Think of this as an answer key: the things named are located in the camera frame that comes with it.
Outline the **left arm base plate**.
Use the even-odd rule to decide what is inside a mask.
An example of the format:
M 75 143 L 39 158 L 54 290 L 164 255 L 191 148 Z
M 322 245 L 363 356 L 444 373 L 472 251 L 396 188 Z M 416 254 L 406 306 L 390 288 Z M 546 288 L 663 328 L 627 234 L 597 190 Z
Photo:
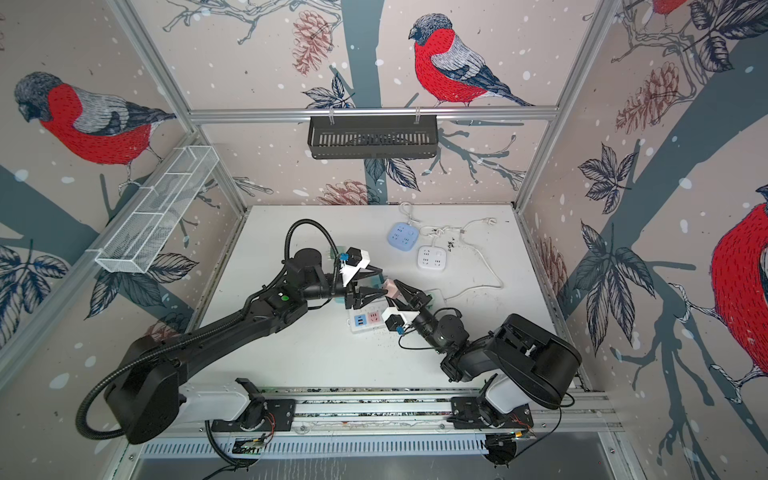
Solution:
M 214 432 L 226 433 L 275 433 L 288 432 L 292 428 L 296 401 L 293 399 L 268 398 L 247 378 L 236 378 L 233 389 L 227 392 L 224 412 L 211 421 Z

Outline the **pink charger plug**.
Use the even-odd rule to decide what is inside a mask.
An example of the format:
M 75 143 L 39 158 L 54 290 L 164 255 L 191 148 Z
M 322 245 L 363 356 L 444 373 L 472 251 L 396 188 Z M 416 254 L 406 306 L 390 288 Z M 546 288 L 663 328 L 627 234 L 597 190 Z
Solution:
M 399 295 L 398 287 L 395 285 L 394 281 L 391 279 L 387 279 L 383 287 L 387 290 L 386 296 L 388 298 L 396 298 Z

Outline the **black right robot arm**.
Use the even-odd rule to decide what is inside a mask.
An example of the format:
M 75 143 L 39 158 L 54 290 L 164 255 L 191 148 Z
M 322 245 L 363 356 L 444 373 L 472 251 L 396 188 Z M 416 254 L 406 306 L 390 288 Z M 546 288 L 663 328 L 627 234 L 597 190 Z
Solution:
M 501 428 L 522 425 L 517 411 L 530 404 L 558 411 L 582 363 L 580 353 L 563 338 L 519 314 L 472 340 L 455 307 L 430 309 L 432 296 L 402 281 L 391 282 L 384 317 L 388 327 L 405 337 L 417 334 L 424 349 L 442 356 L 440 370 L 454 383 L 467 383 L 482 374 L 485 381 L 468 408 L 454 407 L 451 421 L 458 428 Z

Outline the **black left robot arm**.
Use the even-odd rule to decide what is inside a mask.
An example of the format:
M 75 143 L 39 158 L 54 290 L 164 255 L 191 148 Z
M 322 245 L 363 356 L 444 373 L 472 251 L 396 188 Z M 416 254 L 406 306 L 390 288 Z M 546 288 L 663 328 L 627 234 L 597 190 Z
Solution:
M 331 242 L 332 270 L 322 269 L 322 255 L 312 248 L 290 251 L 295 231 L 309 225 L 326 239 L 331 237 L 319 222 L 300 219 L 288 229 L 282 268 L 275 278 L 249 295 L 232 314 L 191 333 L 167 341 L 150 335 L 135 340 L 120 366 L 98 382 L 84 397 L 75 416 L 78 433 L 90 440 L 120 436 L 137 445 L 163 433 L 186 414 L 201 413 L 203 420 L 233 422 L 244 431 L 274 429 L 260 390 L 245 378 L 236 379 L 234 399 L 223 389 L 211 391 L 210 401 L 181 388 L 201 370 L 235 350 L 276 334 L 310 311 L 334 298 L 348 310 L 360 309 L 386 295 L 383 288 L 361 285 L 382 270 L 371 264 L 366 251 L 351 247 L 340 252 Z

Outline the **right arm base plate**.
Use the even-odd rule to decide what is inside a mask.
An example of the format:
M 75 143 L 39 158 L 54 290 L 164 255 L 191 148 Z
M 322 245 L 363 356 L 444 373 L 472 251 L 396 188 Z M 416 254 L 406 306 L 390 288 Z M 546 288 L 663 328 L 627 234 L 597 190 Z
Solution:
M 452 397 L 451 414 L 447 421 L 457 430 L 533 428 L 528 405 L 516 407 L 509 413 L 499 413 L 486 400 L 477 397 Z

